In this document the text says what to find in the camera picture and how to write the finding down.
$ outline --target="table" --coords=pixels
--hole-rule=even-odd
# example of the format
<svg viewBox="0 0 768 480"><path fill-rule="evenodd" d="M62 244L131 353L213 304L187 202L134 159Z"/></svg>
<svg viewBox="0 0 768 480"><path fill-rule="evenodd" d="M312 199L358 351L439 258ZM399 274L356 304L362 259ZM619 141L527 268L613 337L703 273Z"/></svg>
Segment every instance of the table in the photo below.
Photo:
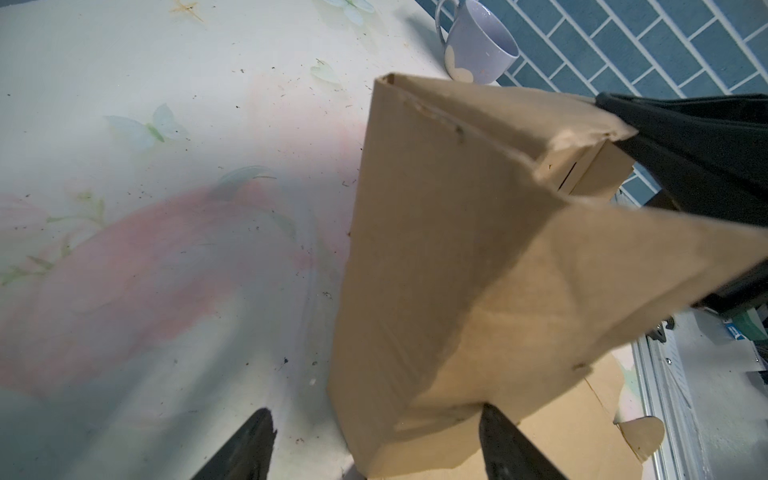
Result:
<svg viewBox="0 0 768 480"><path fill-rule="evenodd" d="M0 478L184 480L262 406L270 478L351 466L325 384L372 81L445 78L416 2L368 5L0 8Z"/></svg>

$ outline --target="brown cardboard box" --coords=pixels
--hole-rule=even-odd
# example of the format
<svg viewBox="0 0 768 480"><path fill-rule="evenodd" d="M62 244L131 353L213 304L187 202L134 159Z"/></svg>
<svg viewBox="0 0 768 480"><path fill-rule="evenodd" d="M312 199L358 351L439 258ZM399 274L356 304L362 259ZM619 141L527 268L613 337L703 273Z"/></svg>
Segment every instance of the brown cardboard box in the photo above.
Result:
<svg viewBox="0 0 768 480"><path fill-rule="evenodd" d="M633 133L567 95L376 82L329 378L361 473L461 465L484 402L526 419L768 255L765 230L565 196L542 174L542 155ZM598 157L572 194L618 185Z"/></svg>
<svg viewBox="0 0 768 480"><path fill-rule="evenodd" d="M644 417L613 425L624 384L609 353L593 371L518 426L569 480L639 480L644 462L664 439L664 424ZM623 438L622 429L632 435ZM452 469L388 477L386 480L487 480L482 452Z"/></svg>

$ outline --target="green object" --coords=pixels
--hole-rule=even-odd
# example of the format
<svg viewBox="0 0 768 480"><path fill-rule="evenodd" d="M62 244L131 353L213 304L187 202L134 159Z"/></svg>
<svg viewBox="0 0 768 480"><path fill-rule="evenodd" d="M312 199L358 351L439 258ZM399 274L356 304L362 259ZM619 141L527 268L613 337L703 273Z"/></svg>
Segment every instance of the green object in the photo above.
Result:
<svg viewBox="0 0 768 480"><path fill-rule="evenodd" d="M757 316L757 311L752 308L746 312L739 313L731 319L733 324L744 336L752 341L767 340L768 335Z"/></svg>

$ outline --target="blue tile wall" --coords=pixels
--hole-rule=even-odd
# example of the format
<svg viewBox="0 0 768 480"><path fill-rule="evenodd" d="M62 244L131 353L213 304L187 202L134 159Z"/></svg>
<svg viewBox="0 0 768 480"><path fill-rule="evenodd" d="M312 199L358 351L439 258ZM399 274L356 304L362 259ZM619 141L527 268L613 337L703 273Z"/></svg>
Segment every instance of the blue tile wall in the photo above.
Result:
<svg viewBox="0 0 768 480"><path fill-rule="evenodd" d="M416 1L434 16L437 0ZM652 98L768 93L765 0L479 1L521 50L501 85ZM644 204L658 185L637 165L622 191Z"/></svg>

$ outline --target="mug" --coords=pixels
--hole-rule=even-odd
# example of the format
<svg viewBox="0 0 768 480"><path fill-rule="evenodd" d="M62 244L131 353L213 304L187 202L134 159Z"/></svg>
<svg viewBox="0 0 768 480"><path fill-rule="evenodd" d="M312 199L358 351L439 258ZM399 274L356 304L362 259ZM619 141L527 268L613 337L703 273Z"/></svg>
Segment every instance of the mug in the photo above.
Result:
<svg viewBox="0 0 768 480"><path fill-rule="evenodd" d="M456 81L489 84L501 77L520 56L518 44L490 10L477 0L451 0L456 5L455 19L448 40L442 37L440 11L435 10L435 27L445 48L445 69Z"/></svg>

